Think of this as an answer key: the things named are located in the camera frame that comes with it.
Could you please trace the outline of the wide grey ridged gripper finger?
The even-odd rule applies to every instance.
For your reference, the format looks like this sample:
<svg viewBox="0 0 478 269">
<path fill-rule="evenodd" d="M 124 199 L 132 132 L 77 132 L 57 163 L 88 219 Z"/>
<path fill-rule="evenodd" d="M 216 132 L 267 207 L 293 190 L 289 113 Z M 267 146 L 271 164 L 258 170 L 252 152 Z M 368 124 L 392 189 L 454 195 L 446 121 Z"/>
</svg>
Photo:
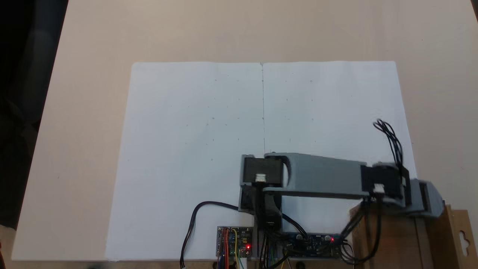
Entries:
<svg viewBox="0 0 478 269">
<path fill-rule="evenodd" d="M 438 218 L 444 211 L 443 199 L 432 182 L 423 182 L 425 182 L 425 210 L 410 210 L 410 215 Z"/>
</svg>

